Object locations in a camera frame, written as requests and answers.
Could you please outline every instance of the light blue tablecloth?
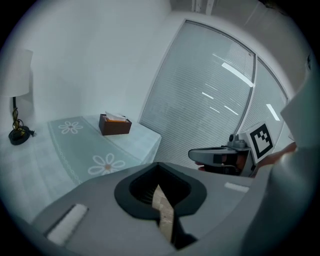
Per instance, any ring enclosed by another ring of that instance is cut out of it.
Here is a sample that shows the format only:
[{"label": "light blue tablecloth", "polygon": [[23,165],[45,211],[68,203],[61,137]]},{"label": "light blue tablecloth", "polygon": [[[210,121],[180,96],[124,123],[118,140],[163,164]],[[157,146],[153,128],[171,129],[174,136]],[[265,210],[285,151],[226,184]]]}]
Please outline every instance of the light blue tablecloth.
[{"label": "light blue tablecloth", "polygon": [[[153,162],[159,134],[133,122],[129,134],[102,136],[99,117],[40,124],[33,127],[35,137],[17,146],[10,144],[7,134],[0,136],[0,196],[10,212],[30,223],[46,206],[91,177]],[[89,126],[95,139],[81,134]],[[72,143],[77,138],[81,150]]]}]

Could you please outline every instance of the lamp cord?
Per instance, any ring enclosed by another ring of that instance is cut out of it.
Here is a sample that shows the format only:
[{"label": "lamp cord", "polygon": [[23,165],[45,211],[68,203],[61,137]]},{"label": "lamp cord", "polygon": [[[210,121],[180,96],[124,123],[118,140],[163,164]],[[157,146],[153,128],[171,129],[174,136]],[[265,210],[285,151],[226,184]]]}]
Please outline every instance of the lamp cord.
[{"label": "lamp cord", "polygon": [[34,130],[25,129],[24,122],[21,119],[18,119],[18,108],[17,107],[14,108],[14,110],[12,112],[12,116],[13,116],[12,128],[14,131],[21,130],[22,132],[29,133],[32,137],[35,135]]}]

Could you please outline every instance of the white lampshade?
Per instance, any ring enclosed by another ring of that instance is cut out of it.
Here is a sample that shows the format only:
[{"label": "white lampshade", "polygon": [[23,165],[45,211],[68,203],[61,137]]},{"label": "white lampshade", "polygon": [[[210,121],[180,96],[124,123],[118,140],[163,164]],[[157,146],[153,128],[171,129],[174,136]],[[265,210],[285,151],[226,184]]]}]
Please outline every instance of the white lampshade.
[{"label": "white lampshade", "polygon": [[8,59],[2,59],[0,96],[17,97],[29,92],[32,55],[31,50],[16,49]]}]

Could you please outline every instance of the window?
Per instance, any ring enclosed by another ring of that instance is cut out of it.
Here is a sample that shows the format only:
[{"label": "window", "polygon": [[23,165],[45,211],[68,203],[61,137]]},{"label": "window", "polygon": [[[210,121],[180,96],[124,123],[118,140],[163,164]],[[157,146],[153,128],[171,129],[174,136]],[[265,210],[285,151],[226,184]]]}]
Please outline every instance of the window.
[{"label": "window", "polygon": [[253,99],[240,131],[243,132],[250,126],[265,121],[273,143],[276,144],[284,125],[280,112],[286,106],[287,101],[277,79],[258,59]]},{"label": "window", "polygon": [[188,151],[224,145],[253,89],[255,54],[212,28],[187,21],[155,80],[140,123],[161,134],[155,162],[194,168]]}]

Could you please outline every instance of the tissue box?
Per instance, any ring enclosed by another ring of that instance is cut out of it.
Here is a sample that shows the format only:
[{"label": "tissue box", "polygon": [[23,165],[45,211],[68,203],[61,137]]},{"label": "tissue box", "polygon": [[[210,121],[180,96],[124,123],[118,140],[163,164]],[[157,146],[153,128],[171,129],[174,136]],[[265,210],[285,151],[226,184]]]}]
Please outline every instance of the tissue box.
[{"label": "tissue box", "polygon": [[102,135],[128,134],[131,128],[131,122],[108,121],[105,114],[100,114],[99,128]]}]

